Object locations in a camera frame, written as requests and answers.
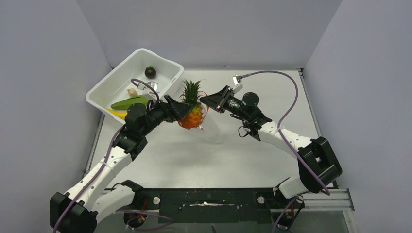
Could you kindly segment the toy pineapple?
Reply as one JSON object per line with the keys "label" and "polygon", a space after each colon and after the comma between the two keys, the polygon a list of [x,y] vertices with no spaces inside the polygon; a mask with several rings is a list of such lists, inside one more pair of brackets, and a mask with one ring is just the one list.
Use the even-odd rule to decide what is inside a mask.
{"label": "toy pineapple", "polygon": [[184,80],[183,93],[180,95],[180,99],[183,103],[191,104],[193,108],[190,112],[179,121],[178,124],[187,130],[201,128],[204,120],[204,112],[200,97],[206,96],[206,92],[200,90],[200,80],[193,82],[191,80]]}

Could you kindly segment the clear zip top bag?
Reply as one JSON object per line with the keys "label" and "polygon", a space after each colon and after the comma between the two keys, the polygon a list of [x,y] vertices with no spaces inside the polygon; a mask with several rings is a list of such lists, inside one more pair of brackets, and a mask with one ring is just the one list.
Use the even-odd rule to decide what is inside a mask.
{"label": "clear zip top bag", "polygon": [[208,114],[209,107],[202,103],[203,112],[204,112],[204,120],[202,123],[202,127],[187,130],[191,135],[198,137],[204,141],[219,144],[222,141],[222,132],[213,119],[212,116]]}

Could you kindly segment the dark mangosteen toy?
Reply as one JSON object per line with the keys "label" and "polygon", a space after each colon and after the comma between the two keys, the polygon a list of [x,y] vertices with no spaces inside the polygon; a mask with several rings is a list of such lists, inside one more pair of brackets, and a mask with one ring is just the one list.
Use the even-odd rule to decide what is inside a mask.
{"label": "dark mangosteen toy", "polygon": [[154,67],[148,66],[145,68],[144,74],[148,79],[154,79],[157,75],[157,71]]}

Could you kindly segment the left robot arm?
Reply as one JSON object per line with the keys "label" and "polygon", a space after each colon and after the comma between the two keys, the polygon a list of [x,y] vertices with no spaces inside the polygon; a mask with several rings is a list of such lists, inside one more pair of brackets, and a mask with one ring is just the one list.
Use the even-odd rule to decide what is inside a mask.
{"label": "left robot arm", "polygon": [[146,136],[162,122],[183,120],[194,108],[165,95],[165,102],[131,105],[125,124],[117,130],[106,155],[75,186],[55,193],[50,200],[50,225],[53,232],[92,233],[98,223],[119,208],[132,203],[139,186],[124,187],[103,195],[112,180],[132,163],[147,145]]}

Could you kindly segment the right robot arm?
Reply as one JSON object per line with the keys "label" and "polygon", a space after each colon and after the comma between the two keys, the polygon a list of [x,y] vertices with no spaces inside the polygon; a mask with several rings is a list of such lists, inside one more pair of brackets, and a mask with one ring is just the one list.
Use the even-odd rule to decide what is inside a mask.
{"label": "right robot arm", "polygon": [[282,128],[266,117],[259,109],[259,96],[247,92],[242,99],[234,97],[231,87],[200,98],[200,102],[211,109],[242,121],[248,135],[258,141],[269,143],[290,154],[297,160],[298,176],[287,178],[276,186],[274,203],[286,207],[294,196],[311,192],[319,193],[342,174],[342,168],[327,139],[316,139],[296,134]]}

